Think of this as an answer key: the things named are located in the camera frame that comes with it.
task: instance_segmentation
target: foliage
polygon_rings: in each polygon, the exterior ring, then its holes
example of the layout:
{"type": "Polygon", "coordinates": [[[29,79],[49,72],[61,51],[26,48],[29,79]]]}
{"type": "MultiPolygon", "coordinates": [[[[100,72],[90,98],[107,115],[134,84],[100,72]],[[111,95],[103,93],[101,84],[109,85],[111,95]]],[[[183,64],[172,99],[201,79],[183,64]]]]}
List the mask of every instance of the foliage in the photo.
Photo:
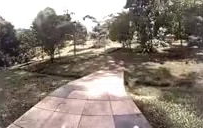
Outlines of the foliage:
{"type": "Polygon", "coordinates": [[[98,21],[95,17],[86,15],[83,17],[83,20],[90,19],[92,22],[96,23],[97,25],[93,28],[93,32],[91,32],[91,38],[92,39],[98,39],[98,42],[94,45],[95,47],[100,47],[101,40],[105,39],[107,36],[107,26],[106,24],[101,24],[101,21],[98,21]]]}
{"type": "Polygon", "coordinates": [[[39,41],[32,29],[18,29],[16,36],[19,41],[18,61],[28,62],[35,56],[35,47],[39,45],[39,41]]]}
{"type": "Polygon", "coordinates": [[[84,44],[87,38],[87,29],[80,22],[75,22],[75,31],[73,34],[73,43],[74,43],[74,55],[76,55],[76,45],[84,44]]]}
{"type": "Polygon", "coordinates": [[[152,40],[166,34],[175,35],[181,45],[190,35],[203,39],[203,0],[127,0],[125,8],[133,14],[144,51],[152,52],[152,40]]]}
{"type": "Polygon", "coordinates": [[[114,17],[114,21],[109,28],[109,38],[112,41],[119,41],[125,47],[126,41],[130,42],[134,35],[134,26],[130,21],[130,13],[127,12],[122,12],[114,17]]]}
{"type": "Polygon", "coordinates": [[[38,13],[33,22],[33,29],[52,62],[58,45],[67,40],[67,35],[74,31],[74,25],[70,19],[69,14],[57,15],[54,9],[45,8],[38,13]]]}
{"type": "Polygon", "coordinates": [[[11,65],[18,55],[18,41],[11,23],[0,16],[0,66],[11,65]]]}

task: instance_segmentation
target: paved path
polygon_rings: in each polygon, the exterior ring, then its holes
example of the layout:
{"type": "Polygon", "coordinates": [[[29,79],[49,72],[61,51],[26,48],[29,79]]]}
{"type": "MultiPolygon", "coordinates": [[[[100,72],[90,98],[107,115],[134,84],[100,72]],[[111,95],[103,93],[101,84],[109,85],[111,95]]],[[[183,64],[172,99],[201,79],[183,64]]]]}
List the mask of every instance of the paved path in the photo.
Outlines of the paved path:
{"type": "Polygon", "coordinates": [[[122,70],[98,71],[57,89],[8,128],[151,128],[127,96],[122,70]]]}

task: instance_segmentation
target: green lawn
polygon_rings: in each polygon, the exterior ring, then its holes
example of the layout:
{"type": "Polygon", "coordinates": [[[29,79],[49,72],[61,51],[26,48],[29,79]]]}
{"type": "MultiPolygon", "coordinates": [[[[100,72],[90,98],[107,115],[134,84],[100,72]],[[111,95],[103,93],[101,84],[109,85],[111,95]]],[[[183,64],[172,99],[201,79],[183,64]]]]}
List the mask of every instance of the green lawn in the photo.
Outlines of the green lawn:
{"type": "Polygon", "coordinates": [[[203,128],[203,88],[140,86],[130,91],[154,128],[203,128]]]}
{"type": "Polygon", "coordinates": [[[8,126],[51,91],[72,78],[21,70],[0,72],[0,125],[8,126]]]}

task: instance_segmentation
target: tree trunk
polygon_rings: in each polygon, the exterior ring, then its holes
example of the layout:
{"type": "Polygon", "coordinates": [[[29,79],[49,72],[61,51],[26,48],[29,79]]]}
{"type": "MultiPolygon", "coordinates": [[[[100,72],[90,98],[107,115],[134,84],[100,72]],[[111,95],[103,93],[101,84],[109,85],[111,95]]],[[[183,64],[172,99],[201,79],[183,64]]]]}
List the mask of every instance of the tree trunk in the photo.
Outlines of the tree trunk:
{"type": "Polygon", "coordinates": [[[180,34],[180,46],[183,47],[182,31],[181,31],[181,21],[179,21],[179,34],[180,34]]]}
{"type": "Polygon", "coordinates": [[[54,63],[54,54],[50,56],[51,63],[54,63]]]}
{"type": "Polygon", "coordinates": [[[74,56],[76,56],[76,41],[74,39],[74,56]]]}

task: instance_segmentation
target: grass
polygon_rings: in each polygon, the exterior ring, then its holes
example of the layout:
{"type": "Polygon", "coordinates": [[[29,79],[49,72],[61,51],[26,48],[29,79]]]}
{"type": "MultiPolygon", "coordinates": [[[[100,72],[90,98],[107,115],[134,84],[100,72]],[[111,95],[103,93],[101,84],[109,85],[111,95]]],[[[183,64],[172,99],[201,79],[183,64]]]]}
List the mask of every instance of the grass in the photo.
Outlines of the grass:
{"type": "Polygon", "coordinates": [[[203,128],[203,88],[136,87],[131,95],[154,128],[203,128]]]}
{"type": "Polygon", "coordinates": [[[203,128],[203,56],[177,53],[127,53],[128,91],[153,128],[203,128]]]}
{"type": "Polygon", "coordinates": [[[21,70],[1,71],[0,124],[8,126],[50,92],[71,80],[21,70]]]}

